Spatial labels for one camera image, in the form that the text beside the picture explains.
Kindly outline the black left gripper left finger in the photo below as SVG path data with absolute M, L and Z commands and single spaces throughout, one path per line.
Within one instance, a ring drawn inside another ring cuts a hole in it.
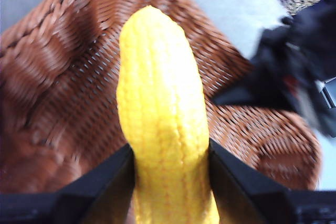
M 2 194 L 1 223 L 125 223 L 133 189 L 133 152 L 127 144 L 60 190 Z

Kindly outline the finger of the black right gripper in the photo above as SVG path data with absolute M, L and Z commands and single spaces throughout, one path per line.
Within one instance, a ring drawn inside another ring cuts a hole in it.
M 291 109 L 291 104 L 264 70 L 253 70 L 242 79 L 212 96 L 215 105 L 256 106 L 268 109 Z

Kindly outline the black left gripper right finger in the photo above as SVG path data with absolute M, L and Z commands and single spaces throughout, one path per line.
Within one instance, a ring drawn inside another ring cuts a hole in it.
M 220 217 L 233 223 L 335 223 L 335 191 L 294 190 L 209 141 L 209 177 Z

